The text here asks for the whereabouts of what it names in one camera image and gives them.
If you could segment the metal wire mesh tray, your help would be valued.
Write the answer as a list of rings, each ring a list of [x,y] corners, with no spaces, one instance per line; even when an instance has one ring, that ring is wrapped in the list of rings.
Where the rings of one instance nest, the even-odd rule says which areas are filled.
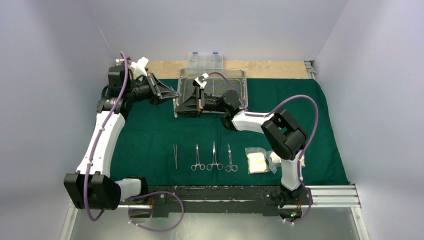
[[[243,69],[186,67],[179,72],[177,91],[180,96],[173,101],[174,110],[190,98],[195,91],[194,79],[204,73],[213,73],[206,79],[205,94],[220,97],[225,91],[235,89],[244,107],[249,105],[247,75]]]

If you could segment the silver tweezers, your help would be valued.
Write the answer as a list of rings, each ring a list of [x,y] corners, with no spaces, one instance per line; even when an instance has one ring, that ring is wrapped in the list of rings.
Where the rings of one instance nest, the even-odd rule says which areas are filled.
[[[177,169],[178,168],[178,145],[176,143],[173,144],[173,154],[174,154],[175,169]]]

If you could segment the dark green surgical drape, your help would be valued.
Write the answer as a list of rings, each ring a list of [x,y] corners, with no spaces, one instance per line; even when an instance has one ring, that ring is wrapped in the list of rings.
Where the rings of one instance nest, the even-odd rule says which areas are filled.
[[[314,126],[318,106],[319,121],[314,138],[305,152],[302,170],[307,185],[348,185],[329,117],[326,97],[313,79],[247,80],[248,110],[267,112],[288,97],[307,95],[314,100],[295,99],[284,107],[307,131]],[[231,131],[223,127],[219,114],[205,113],[198,118],[175,117],[168,101],[151,105],[148,101],[133,105],[120,132],[113,152],[110,177],[114,181],[127,177],[144,177],[151,186],[267,186],[278,185],[282,172],[248,174],[245,148],[271,149],[266,137],[250,131]],[[212,162],[215,142],[218,163],[222,170],[206,165]],[[229,164],[228,143],[236,172],[226,172]],[[177,169],[173,144],[177,144]],[[191,170],[196,162],[196,144],[200,163],[205,170]]]

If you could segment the silver hemostat forceps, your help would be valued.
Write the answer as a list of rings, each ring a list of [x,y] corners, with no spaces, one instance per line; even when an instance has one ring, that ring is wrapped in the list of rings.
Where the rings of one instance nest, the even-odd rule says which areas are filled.
[[[199,145],[196,144],[196,156],[195,156],[195,164],[191,166],[192,171],[196,171],[197,169],[203,171],[205,170],[206,165],[200,162],[200,152],[199,152]]]
[[[206,165],[206,170],[211,171],[214,167],[216,167],[216,169],[219,171],[223,169],[223,165],[221,163],[218,163],[215,142],[213,142],[213,145],[212,145],[212,161],[211,163]]]

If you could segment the silver surgical scissors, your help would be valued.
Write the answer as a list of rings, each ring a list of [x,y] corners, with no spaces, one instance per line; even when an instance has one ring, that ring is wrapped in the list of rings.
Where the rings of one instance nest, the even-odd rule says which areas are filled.
[[[231,150],[231,146],[230,146],[229,143],[227,144],[227,152],[228,152],[228,165],[225,167],[225,171],[226,172],[237,172],[238,166],[233,163],[232,150]]]

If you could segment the white gauze packet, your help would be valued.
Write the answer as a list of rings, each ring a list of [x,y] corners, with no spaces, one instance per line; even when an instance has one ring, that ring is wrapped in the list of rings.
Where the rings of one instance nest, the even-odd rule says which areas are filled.
[[[245,148],[248,174],[262,174],[269,171],[266,161],[266,150],[261,147]]]

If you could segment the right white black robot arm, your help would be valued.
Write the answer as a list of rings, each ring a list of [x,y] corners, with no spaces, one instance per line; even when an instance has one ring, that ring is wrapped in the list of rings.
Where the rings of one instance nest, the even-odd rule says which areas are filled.
[[[282,106],[294,99],[314,100],[304,94],[291,96],[283,100],[273,110],[266,113],[249,112],[232,87],[221,96],[205,93],[208,74],[204,73],[193,81],[194,91],[183,103],[174,108],[177,114],[186,114],[197,118],[203,111],[223,112],[222,125],[232,131],[249,131],[263,134],[273,152],[280,157],[282,177],[280,196],[288,204],[300,198],[302,190],[301,158],[313,136]]]

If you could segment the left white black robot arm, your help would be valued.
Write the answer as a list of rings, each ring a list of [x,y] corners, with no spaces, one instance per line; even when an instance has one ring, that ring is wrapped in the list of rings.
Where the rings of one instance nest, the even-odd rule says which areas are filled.
[[[64,177],[64,187],[74,206],[86,210],[115,210],[131,199],[138,205],[149,199],[143,177],[111,179],[111,163],[119,135],[134,103],[158,105],[179,97],[147,68],[149,60],[118,59],[108,69],[107,85],[96,106],[96,122],[88,149],[74,173]]]

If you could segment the clear plastic compartment box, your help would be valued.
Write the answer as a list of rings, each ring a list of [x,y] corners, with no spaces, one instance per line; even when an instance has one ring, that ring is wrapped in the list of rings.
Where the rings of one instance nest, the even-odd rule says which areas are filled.
[[[187,56],[187,67],[196,69],[223,69],[223,55],[218,52],[192,52]]]

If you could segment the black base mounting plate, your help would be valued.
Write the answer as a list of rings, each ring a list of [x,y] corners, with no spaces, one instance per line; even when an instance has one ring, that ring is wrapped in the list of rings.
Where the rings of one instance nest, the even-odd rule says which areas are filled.
[[[158,193],[151,200],[127,199],[120,208],[151,210],[154,218],[170,213],[260,214],[264,217],[298,218],[313,204],[310,189],[293,193],[278,185],[265,186],[149,186]]]

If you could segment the right side aluminium rail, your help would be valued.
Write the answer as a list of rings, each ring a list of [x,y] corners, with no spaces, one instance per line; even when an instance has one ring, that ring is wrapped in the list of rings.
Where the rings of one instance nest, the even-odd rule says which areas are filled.
[[[313,61],[304,61],[304,66],[308,77],[316,80],[317,71],[313,67]]]

